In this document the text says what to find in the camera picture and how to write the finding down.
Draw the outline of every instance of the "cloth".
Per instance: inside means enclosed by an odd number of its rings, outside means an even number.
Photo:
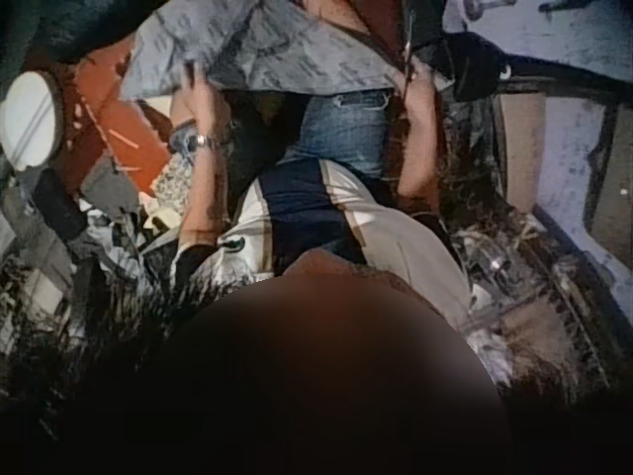
[[[138,29],[121,97],[172,93],[180,66],[204,64],[221,89],[311,95],[393,87],[371,47],[289,0],[171,0]]]
[[[392,272],[454,328],[467,319],[468,279],[442,239],[379,205],[351,171],[322,159],[283,163],[261,175],[217,246],[185,244],[178,250],[173,283],[199,279],[203,286],[232,290],[282,275],[314,248]]]

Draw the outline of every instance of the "drum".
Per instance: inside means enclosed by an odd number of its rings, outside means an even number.
[[[17,171],[40,166],[57,151],[63,134],[61,93],[43,71],[25,72],[0,105],[0,143]]]

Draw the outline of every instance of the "orange fabric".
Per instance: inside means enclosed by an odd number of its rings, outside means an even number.
[[[152,181],[167,164],[166,144],[137,104],[119,100],[122,65],[134,39],[93,51],[77,67],[75,83],[105,142],[139,191],[153,196]]]

